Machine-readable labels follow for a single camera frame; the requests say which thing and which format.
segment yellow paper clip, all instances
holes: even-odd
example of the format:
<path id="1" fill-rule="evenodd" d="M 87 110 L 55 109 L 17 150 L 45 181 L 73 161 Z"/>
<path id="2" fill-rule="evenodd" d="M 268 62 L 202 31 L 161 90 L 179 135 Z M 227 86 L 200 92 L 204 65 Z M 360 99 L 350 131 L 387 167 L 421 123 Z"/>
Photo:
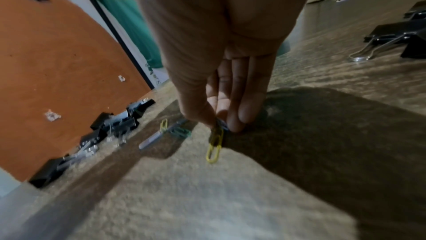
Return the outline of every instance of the yellow paper clip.
<path id="1" fill-rule="evenodd" d="M 205 157 L 205 159 L 210 164 L 217 162 L 217 160 L 219 159 L 219 153 L 222 149 L 222 140 L 223 140 L 223 129 L 222 128 L 214 129 L 212 137 L 209 142 L 209 149 L 207 150 L 207 154 Z M 214 148 L 216 148 L 216 153 L 214 154 L 212 158 Z"/>
<path id="2" fill-rule="evenodd" d="M 169 127 L 169 122 L 167 121 L 167 119 L 163 119 L 160 123 L 160 131 L 162 133 L 165 133 L 167 131 L 167 128 Z"/>

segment green cloth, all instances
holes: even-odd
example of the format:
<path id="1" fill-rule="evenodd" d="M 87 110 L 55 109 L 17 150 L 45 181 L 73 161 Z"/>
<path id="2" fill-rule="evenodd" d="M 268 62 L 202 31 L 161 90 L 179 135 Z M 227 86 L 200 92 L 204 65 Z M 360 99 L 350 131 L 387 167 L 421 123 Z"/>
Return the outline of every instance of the green cloth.
<path id="1" fill-rule="evenodd" d="M 148 68 L 161 68 L 160 50 L 139 12 L 135 0 L 98 0 L 117 19 L 148 62 Z"/>

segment orange surface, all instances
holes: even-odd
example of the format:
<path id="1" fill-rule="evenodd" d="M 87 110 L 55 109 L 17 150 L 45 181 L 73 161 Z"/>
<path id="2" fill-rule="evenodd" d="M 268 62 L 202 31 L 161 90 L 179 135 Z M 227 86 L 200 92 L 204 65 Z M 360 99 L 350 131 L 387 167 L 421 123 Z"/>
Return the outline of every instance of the orange surface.
<path id="1" fill-rule="evenodd" d="M 76 146 L 100 112 L 119 113 L 150 89 L 120 45 L 71 2 L 0 7 L 0 167 L 23 181 Z M 49 122 L 49 109 L 62 118 Z"/>

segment black pole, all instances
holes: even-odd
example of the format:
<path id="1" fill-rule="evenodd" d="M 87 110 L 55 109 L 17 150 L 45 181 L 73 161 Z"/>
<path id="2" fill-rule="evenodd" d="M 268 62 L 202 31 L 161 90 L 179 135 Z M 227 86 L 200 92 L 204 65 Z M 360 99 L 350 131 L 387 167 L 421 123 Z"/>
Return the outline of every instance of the black pole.
<path id="1" fill-rule="evenodd" d="M 117 30 L 114 28 L 114 26 L 112 25 L 111 21 L 108 19 L 108 17 L 103 12 L 101 6 L 98 4 L 98 1 L 97 0 L 90 0 L 90 2 L 95 7 L 96 11 L 98 11 L 98 13 L 102 17 L 103 21 L 105 21 L 106 25 L 111 30 L 112 34 L 117 39 L 118 43 L 121 45 L 121 47 L 123 48 L 124 52 L 127 54 L 127 56 L 129 57 L 129 59 L 132 61 L 133 65 L 136 67 L 136 69 L 138 70 L 138 72 L 141 74 L 141 76 L 143 77 L 143 79 L 145 80 L 145 82 L 148 84 L 148 86 L 150 87 L 150 89 L 153 90 L 154 89 L 154 85 L 151 83 L 151 81 L 149 80 L 148 76 L 146 76 L 145 72 L 142 70 L 142 67 L 136 61 L 136 59 L 134 58 L 132 52 L 130 52 L 129 48 L 124 43 L 123 39 L 121 39 L 121 36 L 118 34 Z"/>

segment wooden table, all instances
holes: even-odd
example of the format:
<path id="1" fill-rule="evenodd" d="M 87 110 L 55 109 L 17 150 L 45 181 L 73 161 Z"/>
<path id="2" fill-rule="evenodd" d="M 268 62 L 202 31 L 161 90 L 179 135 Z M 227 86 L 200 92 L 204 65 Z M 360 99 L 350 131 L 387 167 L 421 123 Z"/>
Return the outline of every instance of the wooden table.
<path id="1" fill-rule="evenodd" d="M 402 48 L 347 60 L 416 1 L 308 5 L 258 120 L 226 135 L 214 165 L 194 123 L 138 150 L 180 117 L 166 83 L 127 145 L 67 171 L 9 239 L 425 239 L 426 61 Z"/>

